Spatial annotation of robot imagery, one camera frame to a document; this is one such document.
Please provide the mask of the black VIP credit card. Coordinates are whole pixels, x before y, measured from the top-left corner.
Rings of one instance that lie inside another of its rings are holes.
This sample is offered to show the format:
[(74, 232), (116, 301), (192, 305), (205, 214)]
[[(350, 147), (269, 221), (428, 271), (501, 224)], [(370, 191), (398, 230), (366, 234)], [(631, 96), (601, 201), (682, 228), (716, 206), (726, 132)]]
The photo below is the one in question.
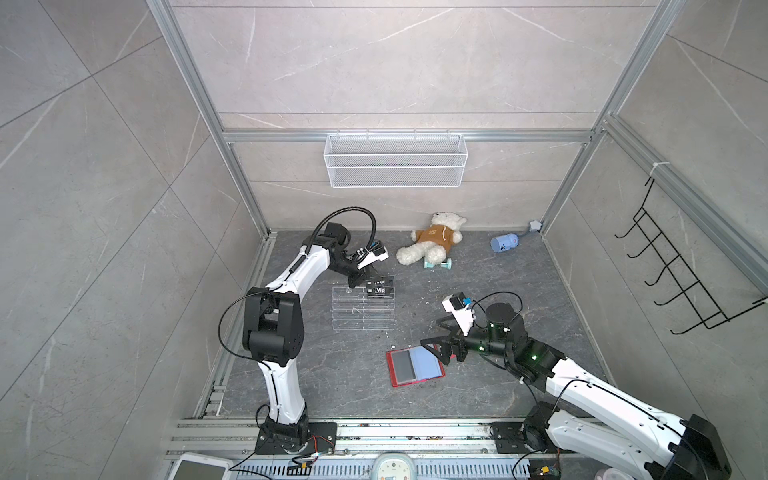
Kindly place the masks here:
[(395, 291), (393, 287), (371, 287), (366, 289), (368, 298), (393, 299)]

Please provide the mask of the clear acrylic organizer tray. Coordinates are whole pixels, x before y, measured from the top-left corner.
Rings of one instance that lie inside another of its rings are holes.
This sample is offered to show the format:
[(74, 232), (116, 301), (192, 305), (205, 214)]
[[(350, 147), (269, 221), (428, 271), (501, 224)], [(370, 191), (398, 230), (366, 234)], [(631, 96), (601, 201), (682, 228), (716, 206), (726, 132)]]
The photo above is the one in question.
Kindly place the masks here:
[(345, 331), (391, 331), (396, 325), (396, 298), (368, 298), (366, 286), (334, 286), (331, 290), (332, 327)]

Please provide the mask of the red leather card holder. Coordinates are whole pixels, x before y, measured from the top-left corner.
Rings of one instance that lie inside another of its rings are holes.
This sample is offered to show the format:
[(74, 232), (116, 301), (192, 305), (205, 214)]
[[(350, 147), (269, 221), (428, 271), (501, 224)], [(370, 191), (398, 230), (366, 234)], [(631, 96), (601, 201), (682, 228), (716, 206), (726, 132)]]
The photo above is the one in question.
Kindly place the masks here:
[[(408, 384), (395, 385), (393, 374), (392, 374), (392, 367), (390, 363), (390, 355), (392, 352), (400, 351), (400, 350), (410, 351), (416, 379), (413, 382)], [(443, 378), (445, 376), (445, 369), (443, 364), (432, 353), (430, 353), (427, 349), (423, 348), (422, 346), (410, 347), (410, 348), (405, 348), (400, 350), (391, 350), (386, 353), (387, 366), (389, 370), (389, 376), (390, 376), (392, 387), (399, 388), (403, 386), (409, 386), (413, 384), (422, 383), (425, 381)]]

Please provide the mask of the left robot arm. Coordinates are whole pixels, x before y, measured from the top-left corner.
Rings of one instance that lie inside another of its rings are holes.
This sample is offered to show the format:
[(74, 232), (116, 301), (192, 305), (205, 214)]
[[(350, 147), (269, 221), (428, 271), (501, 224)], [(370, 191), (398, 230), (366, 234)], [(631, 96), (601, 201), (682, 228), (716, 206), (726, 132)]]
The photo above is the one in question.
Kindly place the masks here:
[[(366, 244), (347, 251), (349, 230), (332, 220), (344, 213), (360, 212), (371, 222)], [(301, 451), (310, 438), (307, 404), (301, 394), (296, 358), (303, 346), (305, 328), (301, 301), (317, 278), (327, 270), (347, 278), (350, 288), (380, 278), (376, 262), (389, 257), (376, 239), (374, 214), (360, 206), (336, 210), (314, 228), (302, 242), (297, 256), (265, 287), (252, 287), (232, 302), (243, 301), (243, 357), (259, 364), (269, 398), (269, 412), (260, 426), (267, 441), (288, 453)]]

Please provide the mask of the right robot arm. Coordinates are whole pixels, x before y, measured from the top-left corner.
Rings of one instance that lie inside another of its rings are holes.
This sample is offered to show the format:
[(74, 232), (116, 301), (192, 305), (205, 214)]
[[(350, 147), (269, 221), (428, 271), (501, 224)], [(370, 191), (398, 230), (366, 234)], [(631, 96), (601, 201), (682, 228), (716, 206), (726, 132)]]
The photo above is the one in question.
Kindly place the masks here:
[(441, 363), (462, 362), (471, 352), (554, 396), (530, 412), (521, 436), (532, 451), (549, 447), (577, 452), (634, 479), (728, 479), (732, 474), (716, 427), (696, 414), (683, 419), (589, 373), (560, 350), (531, 337), (519, 311), (508, 303), (484, 309), (478, 325), (474, 304), (450, 299), (446, 335), (424, 339)]

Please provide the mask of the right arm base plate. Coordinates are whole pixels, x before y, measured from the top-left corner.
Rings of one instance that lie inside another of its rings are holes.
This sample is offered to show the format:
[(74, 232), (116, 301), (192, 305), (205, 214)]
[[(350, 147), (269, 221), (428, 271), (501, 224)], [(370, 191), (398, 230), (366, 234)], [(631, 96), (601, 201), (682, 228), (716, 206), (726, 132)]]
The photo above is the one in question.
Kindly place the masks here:
[(547, 422), (497, 421), (490, 424), (489, 433), (499, 454), (555, 454), (558, 448), (548, 436), (547, 427)]

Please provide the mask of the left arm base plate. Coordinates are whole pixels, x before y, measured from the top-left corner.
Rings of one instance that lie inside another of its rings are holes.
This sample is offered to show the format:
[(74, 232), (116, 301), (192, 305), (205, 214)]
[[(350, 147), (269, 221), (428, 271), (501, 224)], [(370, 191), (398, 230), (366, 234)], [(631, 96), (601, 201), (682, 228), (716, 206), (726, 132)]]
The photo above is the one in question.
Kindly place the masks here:
[(335, 422), (304, 422), (284, 425), (267, 419), (259, 429), (255, 445), (257, 455), (289, 454), (307, 456), (332, 453), (338, 424)]

